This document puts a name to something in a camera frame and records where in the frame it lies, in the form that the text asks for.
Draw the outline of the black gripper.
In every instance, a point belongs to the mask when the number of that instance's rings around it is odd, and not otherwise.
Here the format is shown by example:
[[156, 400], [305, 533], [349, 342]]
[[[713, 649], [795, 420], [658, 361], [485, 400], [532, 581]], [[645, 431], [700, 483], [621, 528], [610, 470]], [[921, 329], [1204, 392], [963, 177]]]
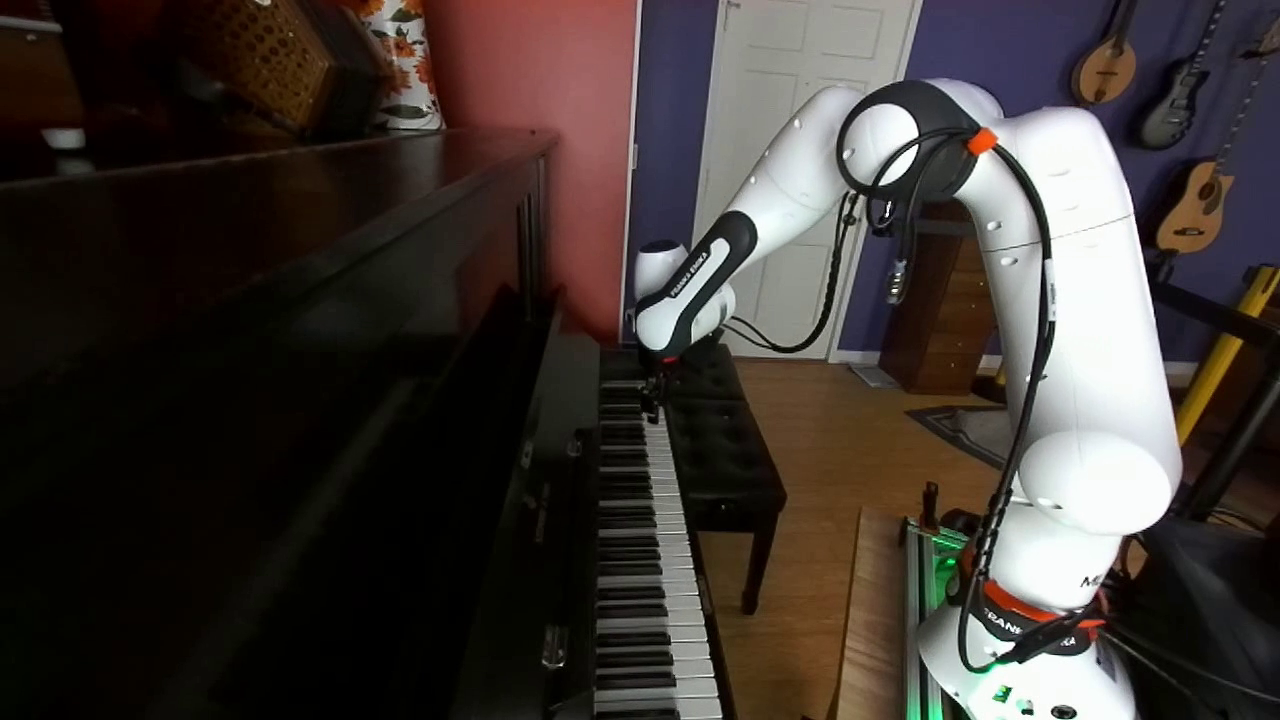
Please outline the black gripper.
[[660, 358], [660, 351], [640, 351], [640, 369], [645, 369], [645, 413], [660, 413], [670, 400], [670, 386], [679, 369], [677, 358]]

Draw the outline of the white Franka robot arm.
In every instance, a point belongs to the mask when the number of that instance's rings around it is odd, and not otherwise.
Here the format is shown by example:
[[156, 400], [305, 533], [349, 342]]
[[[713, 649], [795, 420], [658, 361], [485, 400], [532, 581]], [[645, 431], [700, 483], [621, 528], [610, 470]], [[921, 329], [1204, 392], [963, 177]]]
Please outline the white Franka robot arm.
[[1141, 720], [1101, 587], [1168, 514], [1182, 439], [1107, 134], [1085, 107], [1012, 115], [970, 79], [834, 84], [640, 299], [640, 350], [677, 358], [717, 334], [734, 279], [843, 195], [898, 221], [926, 199], [970, 214], [1008, 369], [1006, 478], [956, 596], [917, 633], [921, 666], [970, 720]]

